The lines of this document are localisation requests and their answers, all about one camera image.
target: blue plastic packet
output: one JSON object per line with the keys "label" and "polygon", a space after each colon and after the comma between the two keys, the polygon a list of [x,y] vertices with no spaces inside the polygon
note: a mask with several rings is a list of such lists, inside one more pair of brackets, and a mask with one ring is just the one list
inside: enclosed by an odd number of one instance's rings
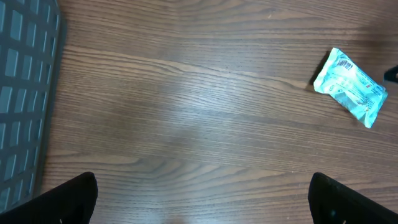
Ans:
{"label": "blue plastic packet", "polygon": [[329,94],[370,128],[376,120],[387,91],[365,74],[341,50],[333,48],[314,82],[319,93]]}

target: wood grain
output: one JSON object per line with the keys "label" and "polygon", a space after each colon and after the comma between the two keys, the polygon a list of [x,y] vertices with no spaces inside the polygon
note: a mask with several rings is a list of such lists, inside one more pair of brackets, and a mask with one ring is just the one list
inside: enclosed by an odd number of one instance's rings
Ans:
{"label": "wood grain", "polygon": [[92,223],[311,223],[324,172],[398,211],[396,85],[372,129],[309,85],[332,47],[382,82],[398,38],[378,2],[60,1],[44,191],[94,172]]}

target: tissue packet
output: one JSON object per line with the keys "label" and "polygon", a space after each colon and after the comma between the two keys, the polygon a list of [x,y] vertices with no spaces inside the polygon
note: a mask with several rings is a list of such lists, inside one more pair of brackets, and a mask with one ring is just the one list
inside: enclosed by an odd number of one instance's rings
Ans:
{"label": "tissue packet", "polygon": [[387,91],[365,74],[341,50],[333,48],[314,82],[319,93],[329,94],[370,128],[376,120]]}

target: gray plastic basket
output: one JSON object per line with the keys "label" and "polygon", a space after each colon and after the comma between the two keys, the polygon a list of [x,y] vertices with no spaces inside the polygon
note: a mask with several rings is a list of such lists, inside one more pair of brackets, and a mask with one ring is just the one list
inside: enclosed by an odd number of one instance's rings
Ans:
{"label": "gray plastic basket", "polygon": [[65,35],[56,0],[0,0],[0,213],[40,191]]}

